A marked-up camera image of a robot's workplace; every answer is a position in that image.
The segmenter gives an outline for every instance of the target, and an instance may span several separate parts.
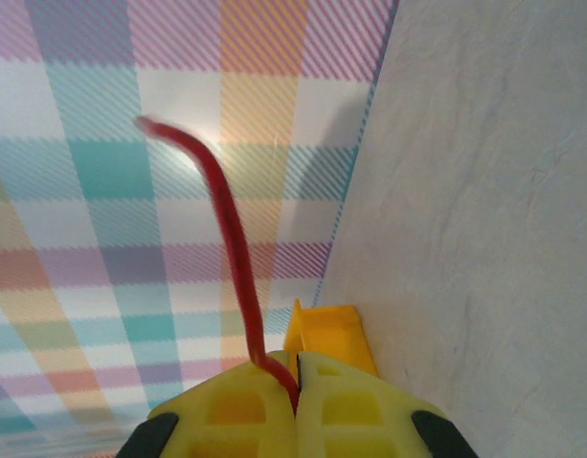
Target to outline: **red cable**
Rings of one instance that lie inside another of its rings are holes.
[[[202,171],[206,185],[210,189],[213,207],[227,247],[227,255],[232,264],[232,278],[244,320],[248,354],[254,365],[272,374],[286,389],[293,407],[293,414],[296,414],[300,397],[297,382],[284,365],[265,354],[262,312],[257,300],[248,245],[234,197],[219,162],[206,145],[176,127],[154,122],[144,116],[136,119],[136,126],[147,136],[159,138],[181,148]]]

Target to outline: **gray wall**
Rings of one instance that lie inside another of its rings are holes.
[[[485,457],[587,457],[587,0],[408,0],[321,304]]]

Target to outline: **yellow plastic bracket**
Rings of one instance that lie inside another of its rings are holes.
[[[378,376],[361,317],[354,305],[302,308],[300,301],[295,301],[284,350],[289,352],[289,370],[296,378],[300,351],[318,351]]]

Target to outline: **checkered tablecloth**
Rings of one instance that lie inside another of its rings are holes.
[[[395,10],[0,0],[2,453],[76,428],[99,444],[246,357],[206,188],[137,115],[218,155],[282,344],[293,300],[315,302]]]

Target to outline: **yellow plastic part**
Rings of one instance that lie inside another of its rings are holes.
[[[289,352],[289,370],[296,377],[300,351],[318,351],[378,376],[354,305],[302,308],[300,301],[295,301],[284,350]]]
[[[286,364],[288,355],[270,356]],[[251,363],[234,367],[157,406],[178,423],[160,458],[297,456],[295,418],[286,391]]]
[[[284,352],[272,353],[286,362]],[[251,363],[156,407],[178,424],[161,458],[430,458],[411,420],[434,406],[364,371],[299,353],[302,391],[293,417],[286,391]]]

